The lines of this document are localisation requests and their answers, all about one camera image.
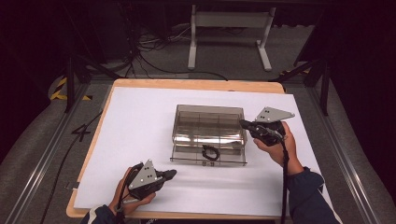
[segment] wrist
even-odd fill
[[[110,203],[108,205],[108,209],[110,209],[111,213],[113,213],[114,216],[117,215],[116,206],[117,206],[116,203]]]
[[[304,170],[297,158],[290,158],[288,162],[288,175],[297,175]]]

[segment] metal bracket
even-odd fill
[[[134,178],[132,183],[128,186],[128,189],[136,189],[141,186],[151,184],[159,179],[162,179],[162,177],[157,177],[152,160],[148,160]]]
[[[295,115],[293,113],[267,106],[257,116],[256,121],[263,123],[272,123],[282,119],[293,118],[294,116]]]

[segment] power cable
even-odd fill
[[[108,70],[107,68],[103,67],[99,63],[97,63],[89,58],[86,58],[82,55],[75,55],[75,57],[80,59],[82,62],[92,66],[96,70],[100,71],[102,74],[106,74],[109,77],[112,77],[113,79],[123,78],[123,77],[119,76],[118,74],[116,74],[115,72]]]
[[[122,63],[122,64],[120,64],[120,65],[116,65],[116,66],[114,66],[114,67],[106,67],[106,69],[107,70],[109,70],[109,71],[111,71],[111,72],[118,72],[118,71],[120,71],[120,70],[122,70],[123,68],[125,68],[126,66],[128,66],[128,64],[130,64],[131,63],[131,59],[130,58],[127,58],[126,60],[124,60],[124,62]],[[100,71],[98,71],[98,70],[96,70],[96,69],[91,69],[91,68],[87,68],[88,69],[88,71],[91,73],[91,74],[94,74],[94,75],[99,75],[99,74],[103,74],[102,72],[100,72]]]
[[[142,63],[140,62],[139,58],[136,58],[136,59],[137,59],[137,61],[139,62],[140,67],[145,71],[146,76],[147,76],[148,78],[150,78],[150,79],[153,79],[152,77],[149,76],[148,71],[143,67],[143,65],[142,65]]]
[[[149,63],[149,62],[143,57],[143,55],[142,55],[141,53],[139,53],[139,56],[140,56],[140,58],[141,58],[143,61],[145,61],[145,63],[147,63],[147,64],[150,65],[151,67],[153,67],[153,68],[155,68],[155,69],[157,69],[157,70],[159,70],[159,71],[161,71],[161,72],[171,73],[171,74],[186,74],[186,73],[194,73],[194,74],[197,74],[197,73],[198,73],[198,74],[202,74],[202,73],[204,73],[204,74],[209,74],[209,75],[213,75],[213,76],[216,76],[216,77],[221,77],[221,78],[224,79],[225,81],[228,81],[228,78],[227,78],[227,77],[224,77],[224,76],[222,76],[222,75],[220,75],[220,74],[218,74],[218,73],[213,73],[213,72],[201,72],[201,71],[173,72],[173,71],[167,71],[167,70],[161,69],[161,68],[159,68],[159,67],[153,65],[152,63]]]
[[[64,167],[64,162],[66,161],[67,155],[69,154],[70,150],[72,149],[73,145],[77,142],[77,140],[78,140],[81,136],[83,136],[83,134],[86,132],[87,128],[88,128],[97,118],[99,118],[99,116],[101,116],[102,113],[103,113],[103,111],[99,112],[99,114],[96,115],[93,119],[91,119],[90,122],[88,122],[87,125],[85,125],[85,124],[82,125],[82,127],[83,127],[82,131],[78,133],[78,135],[77,135],[76,138],[73,140],[73,142],[72,142],[72,144],[70,145],[70,147],[66,150],[66,153],[64,154],[64,158],[62,159],[61,165],[59,166],[58,173],[57,173],[57,175],[56,175],[56,177],[55,177],[55,180],[54,180],[54,183],[53,183],[53,186],[52,186],[52,190],[51,190],[51,192],[50,192],[49,199],[48,199],[48,201],[47,201],[46,208],[44,209],[44,213],[43,213],[43,216],[42,216],[42,218],[41,218],[40,224],[43,224],[43,223],[44,223],[44,220],[46,219],[47,212],[48,212],[48,210],[49,210],[49,208],[50,208],[50,202],[52,201],[52,197],[53,197],[53,194],[54,194],[54,192],[55,192],[56,185],[57,185],[57,183],[58,183],[58,179],[59,179],[59,176],[60,176],[60,174],[61,174],[62,168]]]
[[[288,199],[288,164],[289,164],[289,152],[286,149],[284,139],[281,139],[280,144],[283,147],[283,189],[282,189],[282,215],[280,217],[280,223],[284,224],[286,220],[286,203]]]
[[[149,39],[148,37],[147,37],[147,40],[143,40],[143,41],[138,41],[137,42],[137,46],[139,47],[139,49],[140,50],[143,50],[143,51],[145,51],[145,52],[149,52],[149,51],[152,51],[152,50],[160,50],[160,49],[163,49],[163,48],[165,48],[166,46],[168,46],[169,44],[171,44],[171,43],[176,43],[177,41],[179,41],[179,40],[181,40],[181,39],[189,39],[189,38],[187,38],[187,37],[184,37],[183,36],[183,34],[184,33],[186,33],[188,30],[190,30],[190,26],[189,27],[187,27],[187,28],[185,28],[184,30],[182,30],[180,33],[178,33],[177,35],[171,35],[171,36],[169,36],[169,37],[167,37],[166,38],[166,40],[161,40],[160,38],[151,38],[151,39]],[[144,46],[144,45],[147,45],[147,44],[153,44],[154,46],[153,47],[146,47],[146,46]]]

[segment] sleeve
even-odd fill
[[[116,224],[116,217],[106,205],[103,205],[92,208],[80,224]]]
[[[289,176],[289,208],[294,224],[342,223],[323,198],[323,186],[323,177],[307,167],[303,172]]]

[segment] white surface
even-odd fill
[[[75,208],[108,204],[130,166],[153,159],[157,170],[177,175],[141,211],[280,216],[282,168],[248,134],[247,166],[203,167],[170,162],[177,105],[244,108],[254,120],[265,106],[295,113],[287,119],[302,164],[319,171],[294,97],[237,91],[188,91],[117,87],[91,159],[78,187]],[[329,199],[327,190],[325,198]]]

